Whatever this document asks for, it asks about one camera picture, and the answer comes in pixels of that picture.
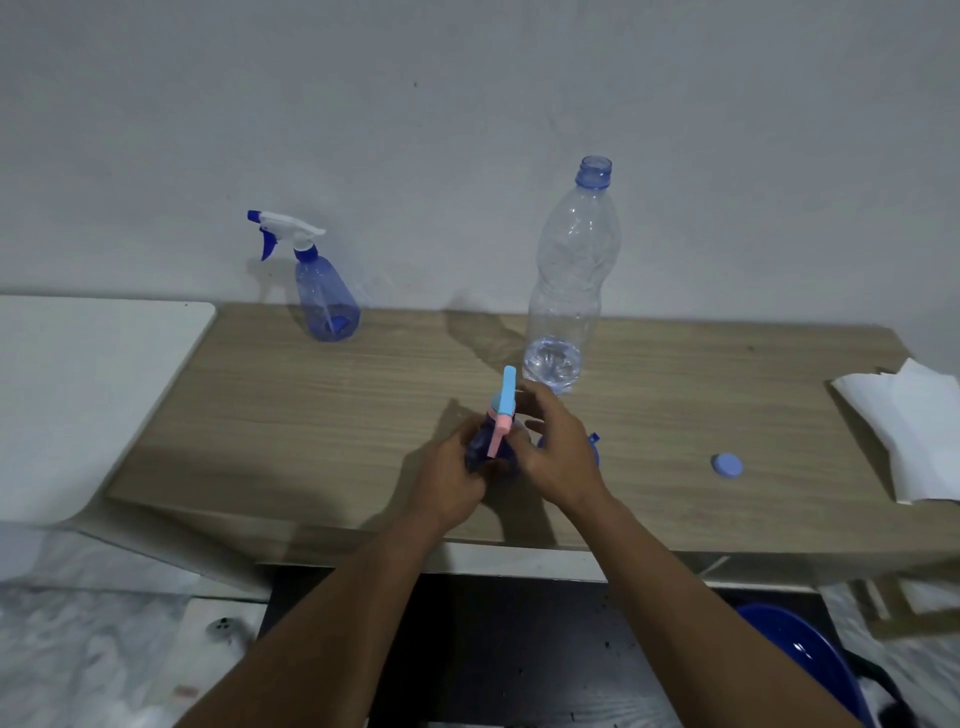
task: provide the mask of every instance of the white paper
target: white paper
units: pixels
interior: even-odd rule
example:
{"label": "white paper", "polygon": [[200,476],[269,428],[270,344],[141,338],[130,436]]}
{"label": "white paper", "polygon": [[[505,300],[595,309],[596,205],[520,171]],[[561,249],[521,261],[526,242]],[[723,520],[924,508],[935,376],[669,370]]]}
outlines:
{"label": "white paper", "polygon": [[847,375],[833,386],[890,451],[900,503],[960,500],[960,384],[907,359],[895,375]]}

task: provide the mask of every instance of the blue bowl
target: blue bowl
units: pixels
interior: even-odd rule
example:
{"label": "blue bowl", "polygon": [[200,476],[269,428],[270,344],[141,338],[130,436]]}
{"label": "blue bowl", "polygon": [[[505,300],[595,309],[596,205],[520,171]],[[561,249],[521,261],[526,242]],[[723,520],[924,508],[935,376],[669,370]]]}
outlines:
{"label": "blue bowl", "polygon": [[826,637],[793,612],[781,607],[747,604],[736,611],[757,632],[786,652],[867,728],[874,728],[874,721],[856,678]]}

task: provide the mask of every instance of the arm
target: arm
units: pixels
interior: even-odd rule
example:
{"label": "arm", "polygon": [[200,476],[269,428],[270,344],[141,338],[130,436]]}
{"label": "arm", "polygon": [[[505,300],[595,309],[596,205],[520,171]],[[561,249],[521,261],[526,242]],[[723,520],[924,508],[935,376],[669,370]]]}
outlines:
{"label": "arm", "polygon": [[509,435],[520,467],[577,527],[687,728],[855,728],[859,722],[690,572],[607,490],[583,424],[549,388],[523,382],[517,410],[542,422],[534,448]]}
{"label": "arm", "polygon": [[464,467],[471,418],[427,454],[395,521],[321,582],[178,728],[363,725],[426,555],[486,490]]}

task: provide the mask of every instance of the right hand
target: right hand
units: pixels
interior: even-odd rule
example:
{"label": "right hand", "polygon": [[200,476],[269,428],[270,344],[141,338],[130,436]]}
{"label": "right hand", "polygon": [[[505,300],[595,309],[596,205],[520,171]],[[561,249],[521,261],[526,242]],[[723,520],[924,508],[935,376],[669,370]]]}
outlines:
{"label": "right hand", "polygon": [[[517,387],[517,413],[536,419],[526,426],[514,423],[507,442],[540,495],[569,514],[586,499],[607,493],[584,424],[545,384],[524,379]],[[545,448],[534,447],[527,428],[546,436]]]}

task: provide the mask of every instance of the hand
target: hand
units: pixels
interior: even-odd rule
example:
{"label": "hand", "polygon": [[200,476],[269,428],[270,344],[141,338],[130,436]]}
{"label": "hand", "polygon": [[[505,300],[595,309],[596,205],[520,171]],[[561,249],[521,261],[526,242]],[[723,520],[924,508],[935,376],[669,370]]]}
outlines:
{"label": "hand", "polygon": [[[545,384],[522,380],[517,386],[522,391],[516,411],[537,419],[526,426],[514,423],[507,441],[540,495],[569,514],[586,499],[607,493],[584,424]],[[546,436],[545,448],[534,447],[528,427]]]}
{"label": "hand", "polygon": [[[479,414],[468,417],[452,435],[430,445],[420,465],[405,513],[423,519],[437,541],[466,521],[487,492],[487,468],[468,473],[464,464],[466,446],[484,419]],[[487,465],[494,467],[495,462]]]}

